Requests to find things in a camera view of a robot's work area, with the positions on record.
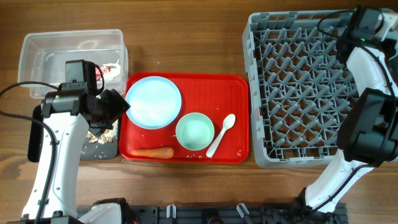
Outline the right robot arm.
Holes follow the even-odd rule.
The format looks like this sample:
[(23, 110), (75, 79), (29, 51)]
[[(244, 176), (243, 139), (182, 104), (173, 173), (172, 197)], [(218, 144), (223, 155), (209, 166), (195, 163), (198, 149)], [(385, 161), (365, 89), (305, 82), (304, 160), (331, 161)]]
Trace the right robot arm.
[(290, 206), (292, 221), (325, 223), (341, 197), (365, 174), (397, 158), (397, 31), (348, 26), (338, 60), (359, 99), (338, 130), (335, 157)]

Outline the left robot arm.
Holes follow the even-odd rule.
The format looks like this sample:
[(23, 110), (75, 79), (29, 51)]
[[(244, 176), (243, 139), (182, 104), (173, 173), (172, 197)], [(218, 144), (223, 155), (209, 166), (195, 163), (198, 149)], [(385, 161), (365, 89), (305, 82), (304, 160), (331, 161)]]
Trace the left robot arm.
[(76, 210), (80, 151), (88, 133), (101, 134), (129, 109), (116, 90), (47, 93), (41, 105), (39, 166), (21, 223), (130, 223), (125, 198), (96, 202), (82, 217)]

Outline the white tissue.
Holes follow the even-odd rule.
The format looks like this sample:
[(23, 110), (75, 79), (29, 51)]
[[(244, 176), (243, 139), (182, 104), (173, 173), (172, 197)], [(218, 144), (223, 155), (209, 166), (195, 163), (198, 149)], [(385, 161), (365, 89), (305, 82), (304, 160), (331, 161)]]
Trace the white tissue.
[(121, 73), (121, 66), (119, 60), (116, 63), (107, 63), (102, 65), (103, 76), (106, 81), (111, 81)]

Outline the light green bowl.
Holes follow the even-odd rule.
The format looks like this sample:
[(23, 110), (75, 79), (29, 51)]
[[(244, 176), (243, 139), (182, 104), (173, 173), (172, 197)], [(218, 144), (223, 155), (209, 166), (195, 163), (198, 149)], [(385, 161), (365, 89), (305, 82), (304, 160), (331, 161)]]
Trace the light green bowl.
[(208, 147), (215, 136), (215, 127), (202, 113), (189, 113), (180, 118), (175, 128), (178, 143), (190, 151)]

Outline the red snack wrapper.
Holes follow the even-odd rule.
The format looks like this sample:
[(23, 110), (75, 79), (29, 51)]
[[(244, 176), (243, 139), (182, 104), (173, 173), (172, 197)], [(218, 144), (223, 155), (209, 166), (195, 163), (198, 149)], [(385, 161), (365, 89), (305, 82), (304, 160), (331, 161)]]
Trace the red snack wrapper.
[(104, 77), (109, 72), (108, 66), (102, 66), (100, 68), (96, 68), (96, 80), (101, 81), (102, 77)]

